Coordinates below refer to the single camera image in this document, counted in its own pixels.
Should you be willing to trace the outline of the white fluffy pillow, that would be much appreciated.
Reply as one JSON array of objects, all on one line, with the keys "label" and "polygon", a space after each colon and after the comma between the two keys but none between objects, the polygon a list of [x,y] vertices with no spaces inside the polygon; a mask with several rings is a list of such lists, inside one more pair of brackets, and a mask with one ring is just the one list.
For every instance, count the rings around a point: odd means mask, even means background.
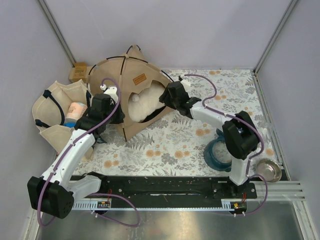
[{"label": "white fluffy pillow", "polygon": [[128,114],[132,121],[141,122],[145,120],[154,111],[165,106],[159,101],[160,96],[165,91],[165,87],[157,82],[152,81],[149,88],[145,88],[139,93],[139,101],[132,101],[132,93],[128,100]]}]

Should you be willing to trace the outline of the beige fabric pet tent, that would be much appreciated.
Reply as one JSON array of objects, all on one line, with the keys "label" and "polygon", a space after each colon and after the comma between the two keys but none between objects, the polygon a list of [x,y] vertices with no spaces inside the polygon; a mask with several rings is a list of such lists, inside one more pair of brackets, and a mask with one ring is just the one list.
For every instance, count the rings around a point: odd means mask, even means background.
[{"label": "beige fabric pet tent", "polygon": [[[130,55],[132,55],[133,57],[145,59],[143,54],[138,52],[137,49],[134,49]],[[138,134],[140,131],[142,131],[155,121],[159,120],[160,118],[164,117],[165,115],[173,111],[171,108],[164,106],[158,110],[155,110],[145,120],[141,122],[134,122],[131,120],[128,111],[128,101],[131,94],[139,94],[144,89],[149,88],[151,86],[152,81],[159,82],[165,88],[168,84],[171,83],[171,81],[165,75],[149,67],[146,63],[134,59],[129,59],[129,57],[125,62],[123,76],[124,97],[122,99],[127,103],[127,105],[124,106],[123,109],[121,107],[122,112],[125,114],[125,118],[123,120],[123,123],[116,125],[116,129],[119,131],[120,134],[124,136],[125,140],[128,141],[136,134]],[[113,83],[111,80],[112,78],[104,78],[101,81],[101,84],[105,84],[108,87],[112,86]]]}]

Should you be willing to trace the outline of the black tent pole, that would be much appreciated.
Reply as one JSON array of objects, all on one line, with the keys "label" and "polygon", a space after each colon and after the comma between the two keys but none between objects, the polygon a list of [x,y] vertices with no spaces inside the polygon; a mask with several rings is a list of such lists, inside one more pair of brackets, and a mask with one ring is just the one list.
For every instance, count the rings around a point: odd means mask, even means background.
[{"label": "black tent pole", "polygon": [[125,52],[125,54],[128,56],[129,59],[131,60],[136,60],[136,61],[140,61],[143,62],[145,64],[147,64],[149,67],[151,67],[152,69],[156,70],[157,72],[163,74],[164,76],[166,76],[171,82],[174,82],[174,80],[162,69],[160,69],[159,67],[155,66],[154,64],[146,61],[145,59],[142,59],[140,57],[136,57],[136,56],[132,56],[131,53],[133,50],[138,50],[139,53],[141,52],[141,48],[138,45],[131,45],[127,51]]},{"label": "black tent pole", "polygon": [[102,93],[100,86],[103,79],[113,79],[118,84],[118,90],[121,93],[120,101],[122,109],[127,105],[123,100],[123,97],[125,96],[123,93],[124,69],[127,59],[128,57],[126,55],[107,57],[93,65],[87,76],[92,94]]}]

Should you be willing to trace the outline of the clear plastic bottle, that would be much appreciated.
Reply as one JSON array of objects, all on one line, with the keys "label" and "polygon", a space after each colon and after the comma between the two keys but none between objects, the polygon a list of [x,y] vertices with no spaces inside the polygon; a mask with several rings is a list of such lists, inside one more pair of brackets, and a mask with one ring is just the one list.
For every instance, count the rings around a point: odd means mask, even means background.
[{"label": "clear plastic bottle", "polygon": [[264,141],[270,142],[271,141],[271,134],[273,132],[272,124],[270,122],[265,121],[261,124],[261,129],[262,129]]}]

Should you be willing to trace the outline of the steel pet bowl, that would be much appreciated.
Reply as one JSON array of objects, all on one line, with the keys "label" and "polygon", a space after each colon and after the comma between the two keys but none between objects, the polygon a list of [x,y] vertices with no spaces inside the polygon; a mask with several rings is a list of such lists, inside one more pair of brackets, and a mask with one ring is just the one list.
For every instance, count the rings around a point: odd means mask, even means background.
[{"label": "steel pet bowl", "polygon": [[276,183],[282,178],[281,167],[268,158],[263,158],[256,164],[256,173],[261,175],[268,183]]}]

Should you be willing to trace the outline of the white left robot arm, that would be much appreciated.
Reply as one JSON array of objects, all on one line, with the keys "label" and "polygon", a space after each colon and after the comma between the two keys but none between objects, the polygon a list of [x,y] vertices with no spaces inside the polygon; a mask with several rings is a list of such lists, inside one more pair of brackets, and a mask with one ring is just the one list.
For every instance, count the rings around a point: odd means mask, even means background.
[{"label": "white left robot arm", "polygon": [[89,174],[73,183],[70,180],[85,153],[105,131],[106,125],[119,124],[124,117],[118,90],[112,92],[107,89],[93,97],[57,159],[41,177],[33,176],[27,183],[31,207],[38,214],[64,219],[77,201],[91,194],[98,198],[107,195],[108,184],[96,175]]}]

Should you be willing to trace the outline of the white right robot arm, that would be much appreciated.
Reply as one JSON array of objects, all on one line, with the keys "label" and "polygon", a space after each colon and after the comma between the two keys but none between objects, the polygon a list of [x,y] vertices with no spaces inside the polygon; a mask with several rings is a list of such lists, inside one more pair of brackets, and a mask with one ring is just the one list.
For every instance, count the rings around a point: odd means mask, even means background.
[{"label": "white right robot arm", "polygon": [[[246,191],[244,183],[248,180],[250,153],[256,151],[262,137],[258,133],[251,117],[245,111],[235,115],[222,112],[206,106],[197,97],[189,97],[185,86],[180,81],[171,82],[165,88],[159,101],[165,106],[179,111],[182,116],[208,123],[217,129],[219,137],[210,141],[203,152],[206,164],[217,171],[229,172],[231,183],[228,184],[228,194],[239,198]],[[231,155],[231,162],[218,161],[214,155],[214,145],[224,142]]]}]

